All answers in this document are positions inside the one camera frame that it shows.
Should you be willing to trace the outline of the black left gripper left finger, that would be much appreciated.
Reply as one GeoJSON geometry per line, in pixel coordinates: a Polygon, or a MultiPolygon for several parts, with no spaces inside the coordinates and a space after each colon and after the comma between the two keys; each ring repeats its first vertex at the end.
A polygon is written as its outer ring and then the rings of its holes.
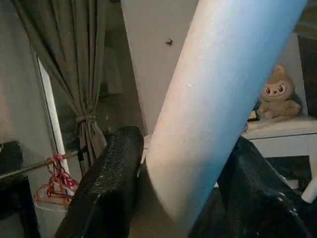
{"type": "Polygon", "coordinates": [[[56,238],[126,238],[137,194],[144,138],[136,126],[112,134],[82,177],[56,238]]]}

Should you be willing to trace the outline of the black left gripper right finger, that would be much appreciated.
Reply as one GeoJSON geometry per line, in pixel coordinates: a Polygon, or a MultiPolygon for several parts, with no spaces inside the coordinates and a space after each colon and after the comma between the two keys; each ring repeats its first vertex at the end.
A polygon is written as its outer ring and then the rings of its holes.
{"type": "Polygon", "coordinates": [[[305,202],[244,137],[237,140],[196,220],[195,238],[314,238],[317,204],[305,202]]]}

